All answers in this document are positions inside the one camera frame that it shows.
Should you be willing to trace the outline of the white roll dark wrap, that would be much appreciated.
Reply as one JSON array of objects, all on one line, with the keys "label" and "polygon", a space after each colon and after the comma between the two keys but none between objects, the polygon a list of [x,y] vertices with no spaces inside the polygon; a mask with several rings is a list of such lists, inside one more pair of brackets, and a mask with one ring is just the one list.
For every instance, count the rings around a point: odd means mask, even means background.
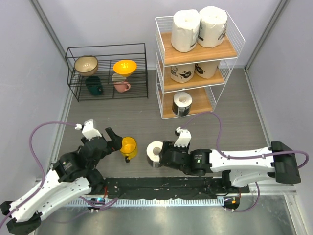
[{"label": "white roll dark wrap", "polygon": [[153,168],[161,167],[159,154],[162,150],[162,147],[163,147],[163,142],[154,141],[154,142],[151,142],[146,148],[148,164]]},{"label": "white roll dark wrap", "polygon": [[177,92],[173,97],[172,111],[177,117],[185,117],[190,113],[192,97],[186,92]]}]

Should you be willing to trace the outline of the brown paper towel roll back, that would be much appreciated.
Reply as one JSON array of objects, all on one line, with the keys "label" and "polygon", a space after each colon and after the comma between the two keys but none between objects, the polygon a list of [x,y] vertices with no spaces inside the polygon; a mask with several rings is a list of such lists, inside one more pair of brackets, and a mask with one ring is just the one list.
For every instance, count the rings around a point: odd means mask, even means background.
[{"label": "brown paper towel roll back", "polygon": [[195,64],[171,66],[170,77],[178,83],[186,83],[191,80],[195,73]]}]

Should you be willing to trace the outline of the brown paper towel roll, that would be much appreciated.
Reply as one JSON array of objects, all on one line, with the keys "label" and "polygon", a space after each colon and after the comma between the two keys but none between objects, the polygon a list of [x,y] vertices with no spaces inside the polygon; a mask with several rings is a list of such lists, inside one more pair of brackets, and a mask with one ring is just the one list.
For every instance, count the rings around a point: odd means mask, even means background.
[{"label": "brown paper towel roll", "polygon": [[171,66],[170,77],[178,83],[186,83],[191,80],[195,73],[195,64]]},{"label": "brown paper towel roll", "polygon": [[209,79],[214,76],[219,64],[220,60],[196,63],[195,73],[201,78]]}]

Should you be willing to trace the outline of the brown paper towel roll front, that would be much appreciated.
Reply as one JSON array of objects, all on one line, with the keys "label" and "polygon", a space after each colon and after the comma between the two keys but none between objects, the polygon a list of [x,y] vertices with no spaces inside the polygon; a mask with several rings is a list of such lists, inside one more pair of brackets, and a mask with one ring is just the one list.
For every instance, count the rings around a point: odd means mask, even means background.
[{"label": "brown paper towel roll front", "polygon": [[209,79],[214,76],[219,64],[220,60],[196,63],[195,73],[201,78]]}]

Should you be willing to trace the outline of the white towel roll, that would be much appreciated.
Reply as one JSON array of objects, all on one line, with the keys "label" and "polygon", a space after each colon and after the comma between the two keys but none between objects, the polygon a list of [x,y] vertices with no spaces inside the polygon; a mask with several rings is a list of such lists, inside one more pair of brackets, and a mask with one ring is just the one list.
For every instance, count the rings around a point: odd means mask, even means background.
[{"label": "white towel roll", "polygon": [[208,6],[200,12],[201,22],[197,42],[202,47],[214,48],[219,46],[226,35],[228,15],[226,11]]},{"label": "white towel roll", "polygon": [[171,44],[179,52],[189,52],[195,46],[201,17],[197,10],[180,10],[173,16]]}]

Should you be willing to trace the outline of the white towel roll front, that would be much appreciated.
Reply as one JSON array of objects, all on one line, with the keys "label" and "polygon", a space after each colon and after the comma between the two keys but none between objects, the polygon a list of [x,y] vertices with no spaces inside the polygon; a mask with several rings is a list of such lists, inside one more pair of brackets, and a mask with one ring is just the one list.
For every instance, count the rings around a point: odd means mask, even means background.
[{"label": "white towel roll front", "polygon": [[228,15],[226,11],[208,6],[200,12],[201,22],[197,42],[202,47],[214,48],[219,46],[226,35]]}]

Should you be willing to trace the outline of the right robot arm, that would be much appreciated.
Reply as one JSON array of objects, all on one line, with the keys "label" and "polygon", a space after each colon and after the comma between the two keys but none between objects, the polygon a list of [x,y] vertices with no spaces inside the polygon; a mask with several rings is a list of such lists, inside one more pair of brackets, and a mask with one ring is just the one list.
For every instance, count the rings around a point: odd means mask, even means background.
[{"label": "right robot arm", "polygon": [[221,153],[215,149],[189,151],[188,147],[176,147],[174,142],[164,141],[159,157],[161,165],[186,175],[222,173],[221,188],[226,193],[270,178],[281,184],[301,182],[295,154],[280,141],[256,150]]}]

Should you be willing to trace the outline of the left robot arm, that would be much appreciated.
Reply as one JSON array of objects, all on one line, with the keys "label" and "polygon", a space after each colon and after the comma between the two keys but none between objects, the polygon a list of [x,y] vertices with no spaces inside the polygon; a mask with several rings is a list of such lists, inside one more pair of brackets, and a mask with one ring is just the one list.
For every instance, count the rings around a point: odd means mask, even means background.
[{"label": "left robot arm", "polygon": [[91,121],[76,124],[83,134],[82,145],[66,153],[53,165],[43,179],[20,199],[5,201],[0,209],[9,233],[27,235],[36,230],[50,214],[71,200],[87,195],[100,195],[105,180],[96,169],[105,156],[122,148],[122,137],[110,127],[106,141]]}]

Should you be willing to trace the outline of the pink mug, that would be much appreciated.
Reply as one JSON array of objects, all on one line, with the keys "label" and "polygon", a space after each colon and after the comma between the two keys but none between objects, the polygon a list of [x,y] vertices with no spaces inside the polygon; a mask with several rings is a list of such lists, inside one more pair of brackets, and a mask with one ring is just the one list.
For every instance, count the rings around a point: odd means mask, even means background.
[{"label": "pink mug", "polygon": [[124,93],[131,88],[131,85],[128,82],[114,82],[114,87],[119,93]]}]

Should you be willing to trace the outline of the dark green mug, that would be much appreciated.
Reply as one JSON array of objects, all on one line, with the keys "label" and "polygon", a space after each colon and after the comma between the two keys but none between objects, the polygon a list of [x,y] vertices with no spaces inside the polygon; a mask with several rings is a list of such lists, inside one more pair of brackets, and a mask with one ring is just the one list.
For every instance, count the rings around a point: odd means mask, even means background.
[{"label": "dark green mug", "polygon": [[91,95],[98,96],[103,94],[103,86],[98,76],[89,76],[85,80],[85,85]]}]

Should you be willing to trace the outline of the yellow bowl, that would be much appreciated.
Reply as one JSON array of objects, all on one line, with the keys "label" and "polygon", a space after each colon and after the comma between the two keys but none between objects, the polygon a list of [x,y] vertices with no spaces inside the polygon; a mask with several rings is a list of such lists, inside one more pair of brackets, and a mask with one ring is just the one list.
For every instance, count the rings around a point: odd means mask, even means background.
[{"label": "yellow bowl", "polygon": [[113,66],[114,72],[123,77],[129,77],[136,69],[137,63],[133,60],[120,60]]}]

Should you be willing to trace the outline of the beige ceramic bowl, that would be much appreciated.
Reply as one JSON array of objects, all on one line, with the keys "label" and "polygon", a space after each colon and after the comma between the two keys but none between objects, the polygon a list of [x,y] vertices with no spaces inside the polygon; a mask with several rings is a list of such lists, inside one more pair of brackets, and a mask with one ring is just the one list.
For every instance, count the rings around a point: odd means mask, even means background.
[{"label": "beige ceramic bowl", "polygon": [[92,76],[98,71],[98,60],[94,56],[84,55],[75,61],[74,68],[81,76]]}]

